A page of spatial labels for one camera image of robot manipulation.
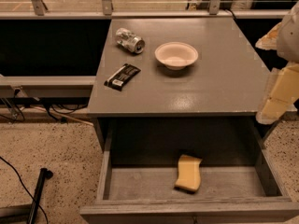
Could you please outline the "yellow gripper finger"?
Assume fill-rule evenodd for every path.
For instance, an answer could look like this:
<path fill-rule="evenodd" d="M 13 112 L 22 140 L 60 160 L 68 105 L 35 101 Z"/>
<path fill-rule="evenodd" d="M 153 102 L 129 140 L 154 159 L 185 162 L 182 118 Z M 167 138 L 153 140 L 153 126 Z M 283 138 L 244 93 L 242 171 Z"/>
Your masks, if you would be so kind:
<path fill-rule="evenodd" d="M 276 50 L 280 26 L 281 22 L 276 24 L 266 35 L 259 38 L 255 44 L 255 47 L 263 50 Z"/>
<path fill-rule="evenodd" d="M 282 69 L 273 68 L 266 82 L 256 120 L 272 124 L 299 99 L 299 63 L 288 62 Z"/>

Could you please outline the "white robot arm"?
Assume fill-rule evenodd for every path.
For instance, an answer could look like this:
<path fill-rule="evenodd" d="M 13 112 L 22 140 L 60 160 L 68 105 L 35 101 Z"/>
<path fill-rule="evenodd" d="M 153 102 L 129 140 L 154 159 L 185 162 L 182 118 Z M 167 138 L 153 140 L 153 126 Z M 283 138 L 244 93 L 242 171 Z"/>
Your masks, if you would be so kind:
<path fill-rule="evenodd" d="M 288 62 L 281 70 L 272 70 L 256 115 L 259 123 L 272 124 L 299 99 L 299 2 L 255 47 L 275 50 Z"/>

